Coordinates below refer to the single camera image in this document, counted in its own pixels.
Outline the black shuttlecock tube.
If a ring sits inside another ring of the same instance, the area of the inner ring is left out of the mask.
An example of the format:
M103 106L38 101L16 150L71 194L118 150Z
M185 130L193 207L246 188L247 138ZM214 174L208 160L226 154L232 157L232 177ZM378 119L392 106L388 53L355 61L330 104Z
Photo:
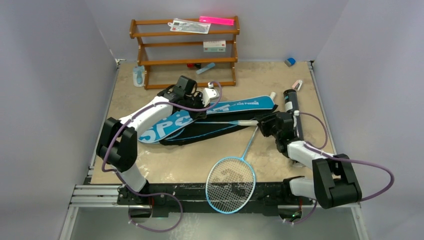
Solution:
M297 91L294 89L287 89L283 92L285 112L291 113L294 117L294 132L300 139L304 140L303 128L300 115L295 115L296 111L300 111Z

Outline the blue racket bag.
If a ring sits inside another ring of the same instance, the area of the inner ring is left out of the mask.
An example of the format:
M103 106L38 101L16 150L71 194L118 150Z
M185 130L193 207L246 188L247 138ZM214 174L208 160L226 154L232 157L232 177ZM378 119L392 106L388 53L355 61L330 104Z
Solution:
M239 121L254 120L277 109L274 97L262 95L242 100L221 101L206 113L206 118L194 120L186 110L163 118L140 135L143 144L188 145L247 128Z

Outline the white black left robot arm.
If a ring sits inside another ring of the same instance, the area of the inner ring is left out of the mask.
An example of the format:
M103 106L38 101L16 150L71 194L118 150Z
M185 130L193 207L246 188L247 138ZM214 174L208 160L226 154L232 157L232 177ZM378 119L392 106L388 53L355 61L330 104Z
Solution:
M141 134L180 110L205 115L202 93L195 80L181 75L176 84L161 90L148 104L132 114L105 120L96 155L101 158L101 170L112 172L130 190L129 197L138 205L151 195L149 182L137 167L138 139Z

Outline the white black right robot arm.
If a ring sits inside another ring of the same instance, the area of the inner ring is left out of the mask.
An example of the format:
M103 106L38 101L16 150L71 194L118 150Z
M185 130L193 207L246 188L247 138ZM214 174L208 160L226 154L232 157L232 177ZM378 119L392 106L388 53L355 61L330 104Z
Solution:
M347 155L313 147L299 136L299 117L276 111L255 117L261 134L274 137L277 150L312 170L312 179L296 176L283 180L280 196L288 204L300 197L314 199L324 209L357 203L362 190Z

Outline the blue racket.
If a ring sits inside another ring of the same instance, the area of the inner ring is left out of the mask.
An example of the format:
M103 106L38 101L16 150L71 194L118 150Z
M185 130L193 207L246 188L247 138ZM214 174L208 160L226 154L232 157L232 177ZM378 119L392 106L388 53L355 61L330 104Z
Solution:
M236 126L256 126L257 120L234 120L234 121L197 121L195 124L228 124Z
M210 207L221 214L240 211L251 199L256 187L256 173L246 156L258 127L240 157L220 159L210 170L205 183L205 197Z

